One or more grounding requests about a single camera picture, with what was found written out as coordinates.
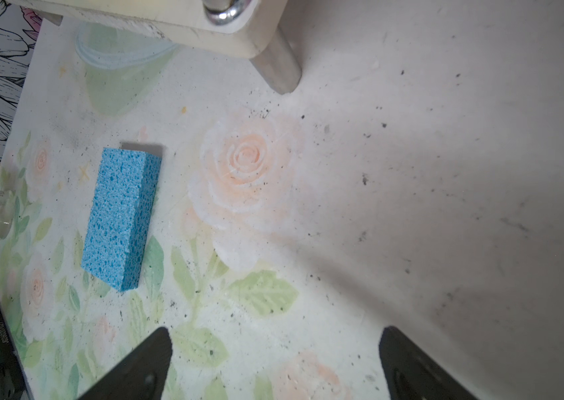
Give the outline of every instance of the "printed flower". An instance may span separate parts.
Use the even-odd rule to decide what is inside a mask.
[[[113,355],[113,340],[116,333],[115,328],[111,326],[105,316],[100,317],[95,322],[93,352],[100,364],[102,364],[104,358],[110,358]]]
[[[199,218],[214,229],[218,255],[231,269],[252,268],[293,214],[299,129],[291,118],[241,112],[206,132],[201,169],[189,181]]]
[[[25,268],[20,287],[22,328],[28,340],[46,338],[46,320],[53,310],[53,284],[48,280],[48,266],[39,253],[34,253]]]
[[[335,372],[305,351],[289,361],[272,381],[277,400],[352,400]]]
[[[48,139],[36,140],[27,164],[26,180],[29,185],[29,199],[39,200],[48,190],[51,176]]]

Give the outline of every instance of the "yellow mark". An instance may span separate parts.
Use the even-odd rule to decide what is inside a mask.
[[[82,174],[80,175],[80,180],[78,180],[78,184],[82,183],[82,180],[91,180],[91,178],[89,178],[89,174],[86,173],[86,169],[89,167],[90,161],[88,161],[86,163],[86,165],[84,167],[80,166],[80,171],[82,172]]]

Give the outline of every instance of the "sponge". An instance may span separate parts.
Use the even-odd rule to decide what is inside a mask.
[[[161,163],[145,152],[102,151],[82,268],[120,292],[140,280]]]

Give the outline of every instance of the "blue sponge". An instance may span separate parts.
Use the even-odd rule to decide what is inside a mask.
[[[120,292],[140,280],[161,163],[145,152],[102,151],[82,268]]]

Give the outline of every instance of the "sponge side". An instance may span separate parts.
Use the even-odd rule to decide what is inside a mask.
[[[162,159],[105,148],[82,268],[118,291],[137,287]]]

